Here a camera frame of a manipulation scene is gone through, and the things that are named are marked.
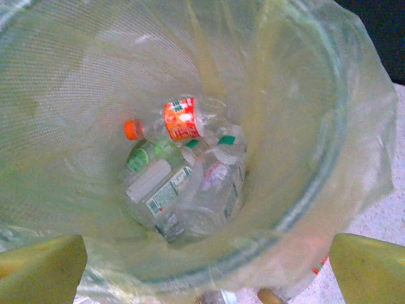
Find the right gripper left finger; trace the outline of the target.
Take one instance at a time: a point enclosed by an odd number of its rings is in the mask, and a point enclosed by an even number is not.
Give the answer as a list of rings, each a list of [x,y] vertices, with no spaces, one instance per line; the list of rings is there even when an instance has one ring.
[[[4,251],[1,303],[73,303],[86,264],[79,234]]]

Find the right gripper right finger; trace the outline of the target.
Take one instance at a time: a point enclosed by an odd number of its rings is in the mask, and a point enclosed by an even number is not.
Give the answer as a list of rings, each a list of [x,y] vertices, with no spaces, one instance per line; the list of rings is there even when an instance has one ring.
[[[329,258],[346,303],[404,303],[404,246],[339,233]]]

